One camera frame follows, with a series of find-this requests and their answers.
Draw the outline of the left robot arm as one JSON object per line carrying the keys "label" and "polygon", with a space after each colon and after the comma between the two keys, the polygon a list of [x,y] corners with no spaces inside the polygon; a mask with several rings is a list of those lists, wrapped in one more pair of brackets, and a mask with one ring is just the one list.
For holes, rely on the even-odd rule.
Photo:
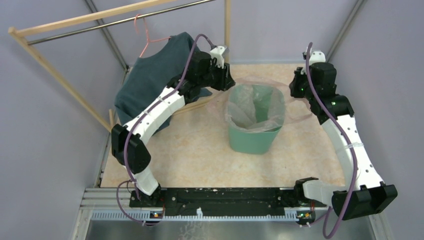
{"label": "left robot arm", "polygon": [[156,206],[161,198],[160,184],[149,167],[151,155],[147,143],[175,112],[199,98],[202,89],[227,91],[235,85],[230,65],[225,62],[227,50],[220,45],[209,52],[194,52],[184,80],[182,75],[173,77],[145,110],[126,124],[112,128],[111,153],[129,173],[136,197],[147,206]]}

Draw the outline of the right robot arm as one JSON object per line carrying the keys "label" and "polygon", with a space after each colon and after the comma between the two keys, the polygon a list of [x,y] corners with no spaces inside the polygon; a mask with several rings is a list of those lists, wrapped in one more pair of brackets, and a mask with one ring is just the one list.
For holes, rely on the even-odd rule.
{"label": "right robot arm", "polygon": [[353,191],[342,219],[346,221],[383,212],[398,196],[398,191],[393,184],[384,182],[371,163],[356,127],[353,107],[346,96],[336,93],[336,68],[331,63],[317,62],[310,65],[309,72],[317,96],[331,117],[313,95],[304,67],[297,67],[294,71],[293,81],[289,84],[290,95],[308,101],[311,112],[334,147],[345,186],[326,183],[316,177],[299,179],[295,182],[294,202],[307,206],[314,200],[332,207],[339,216],[356,171]]}

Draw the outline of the pink plastic trash bag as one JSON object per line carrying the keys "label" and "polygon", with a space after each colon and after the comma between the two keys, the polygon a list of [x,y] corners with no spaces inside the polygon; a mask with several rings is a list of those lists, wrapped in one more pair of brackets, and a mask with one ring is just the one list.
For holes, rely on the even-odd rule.
{"label": "pink plastic trash bag", "polygon": [[313,117],[309,102],[292,97],[287,84],[254,75],[237,78],[206,108],[220,123],[243,133],[272,132]]}

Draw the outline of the green plastic trash bin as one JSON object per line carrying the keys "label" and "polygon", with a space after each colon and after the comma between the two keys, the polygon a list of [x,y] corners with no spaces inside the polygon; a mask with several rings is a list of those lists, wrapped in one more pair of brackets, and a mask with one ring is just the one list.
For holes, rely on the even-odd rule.
{"label": "green plastic trash bin", "polygon": [[239,84],[226,103],[230,147],[239,153],[268,152],[285,121],[285,98],[276,87]]}

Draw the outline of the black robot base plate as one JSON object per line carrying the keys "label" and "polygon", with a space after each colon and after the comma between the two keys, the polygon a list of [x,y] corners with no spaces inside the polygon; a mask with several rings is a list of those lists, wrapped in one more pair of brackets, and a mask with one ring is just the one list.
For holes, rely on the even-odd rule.
{"label": "black robot base plate", "polygon": [[287,208],[305,207],[310,200],[300,199],[292,188],[232,187],[182,188],[156,190],[151,196],[132,191],[131,208],[160,208],[165,215],[193,216],[201,209],[206,217],[265,217],[283,216]]}

